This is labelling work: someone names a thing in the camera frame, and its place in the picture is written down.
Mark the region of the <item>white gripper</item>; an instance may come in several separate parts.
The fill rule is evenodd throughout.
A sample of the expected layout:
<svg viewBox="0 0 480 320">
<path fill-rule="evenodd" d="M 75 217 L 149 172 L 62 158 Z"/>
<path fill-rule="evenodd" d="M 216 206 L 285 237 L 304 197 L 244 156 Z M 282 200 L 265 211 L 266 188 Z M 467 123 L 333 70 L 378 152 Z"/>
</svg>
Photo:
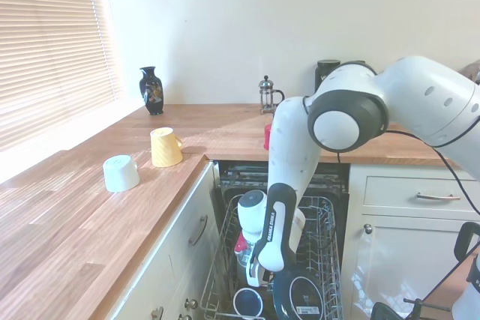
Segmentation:
<svg viewBox="0 0 480 320">
<path fill-rule="evenodd" d="M 272 278 L 271 272 L 267 271 L 258 262 L 253 250 L 251 250 L 250 254 L 248 255 L 245 273 L 247 284 L 254 288 L 267 287 Z"/>
</svg>

